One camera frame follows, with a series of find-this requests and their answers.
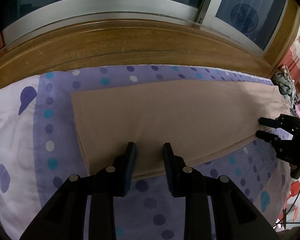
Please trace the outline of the beige brown garment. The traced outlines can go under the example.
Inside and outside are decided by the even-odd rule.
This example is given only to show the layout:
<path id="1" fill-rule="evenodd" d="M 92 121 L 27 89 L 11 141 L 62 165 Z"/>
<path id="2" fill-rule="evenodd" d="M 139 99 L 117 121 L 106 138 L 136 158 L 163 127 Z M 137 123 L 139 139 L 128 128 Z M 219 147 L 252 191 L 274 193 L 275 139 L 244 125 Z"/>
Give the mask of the beige brown garment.
<path id="1" fill-rule="evenodd" d="M 164 174 L 166 142 L 196 166 L 251 142 L 259 118 L 289 114 L 276 86 L 239 81 L 143 83 L 74 92 L 71 102 L 88 174 L 109 166 L 133 142 L 135 179 Z"/>

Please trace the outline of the red plastic stool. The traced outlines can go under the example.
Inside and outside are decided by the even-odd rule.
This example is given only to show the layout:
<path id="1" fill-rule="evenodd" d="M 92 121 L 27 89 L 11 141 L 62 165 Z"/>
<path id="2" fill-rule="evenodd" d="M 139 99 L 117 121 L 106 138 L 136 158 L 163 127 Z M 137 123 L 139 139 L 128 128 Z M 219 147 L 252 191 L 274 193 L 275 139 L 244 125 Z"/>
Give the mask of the red plastic stool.
<path id="1" fill-rule="evenodd" d="M 289 201 L 289 199 L 292 197 L 296 197 L 299 192 L 300 192 L 300 181 L 299 180 L 292 181 L 286 201 Z"/>

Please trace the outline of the grey knit garment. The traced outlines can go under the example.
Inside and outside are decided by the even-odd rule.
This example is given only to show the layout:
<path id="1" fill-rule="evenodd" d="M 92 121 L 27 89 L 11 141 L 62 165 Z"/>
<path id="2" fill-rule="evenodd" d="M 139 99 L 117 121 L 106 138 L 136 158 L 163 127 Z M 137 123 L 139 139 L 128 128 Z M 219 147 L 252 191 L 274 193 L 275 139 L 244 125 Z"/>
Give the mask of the grey knit garment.
<path id="1" fill-rule="evenodd" d="M 285 99 L 289 102 L 290 106 L 294 106 L 296 97 L 296 88 L 294 85 L 294 80 L 290 77 L 290 74 L 287 72 L 282 72 L 277 70 L 272 76 L 271 81 L 274 85 L 279 88 L 279 92 Z"/>

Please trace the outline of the white star patterned garment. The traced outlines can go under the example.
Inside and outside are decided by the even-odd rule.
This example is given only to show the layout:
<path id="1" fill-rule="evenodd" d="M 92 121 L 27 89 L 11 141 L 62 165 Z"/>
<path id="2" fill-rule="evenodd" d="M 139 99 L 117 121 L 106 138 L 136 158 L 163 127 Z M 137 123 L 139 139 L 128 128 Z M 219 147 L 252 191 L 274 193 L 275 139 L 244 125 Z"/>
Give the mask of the white star patterned garment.
<path id="1" fill-rule="evenodd" d="M 289 70 L 288 70 L 288 67 L 286 65 L 282 65 L 281 66 L 281 71 L 283 72 L 283 74 L 285 75 L 289 75 Z"/>

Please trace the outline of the red floral curtain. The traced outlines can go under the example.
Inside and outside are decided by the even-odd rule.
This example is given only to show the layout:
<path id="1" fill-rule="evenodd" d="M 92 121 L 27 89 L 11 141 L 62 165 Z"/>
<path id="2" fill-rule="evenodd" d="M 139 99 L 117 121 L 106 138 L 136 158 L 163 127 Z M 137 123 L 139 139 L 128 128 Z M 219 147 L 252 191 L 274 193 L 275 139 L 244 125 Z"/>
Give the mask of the red floral curtain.
<path id="1" fill-rule="evenodd" d="M 277 69 L 286 66 L 291 78 L 297 83 L 300 80 L 300 35 L 292 43 Z"/>

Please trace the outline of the wooden window frame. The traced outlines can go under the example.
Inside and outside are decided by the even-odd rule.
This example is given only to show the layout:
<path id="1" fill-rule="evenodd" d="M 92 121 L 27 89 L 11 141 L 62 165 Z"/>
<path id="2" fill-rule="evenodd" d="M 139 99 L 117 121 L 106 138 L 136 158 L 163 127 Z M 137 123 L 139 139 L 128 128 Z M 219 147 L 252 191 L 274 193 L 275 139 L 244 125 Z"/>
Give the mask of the wooden window frame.
<path id="1" fill-rule="evenodd" d="M 63 0 L 0 30 L 0 89 L 26 77 L 93 66 L 176 64 L 270 77 L 300 26 L 286 0 L 265 49 L 204 12 L 171 0 Z"/>

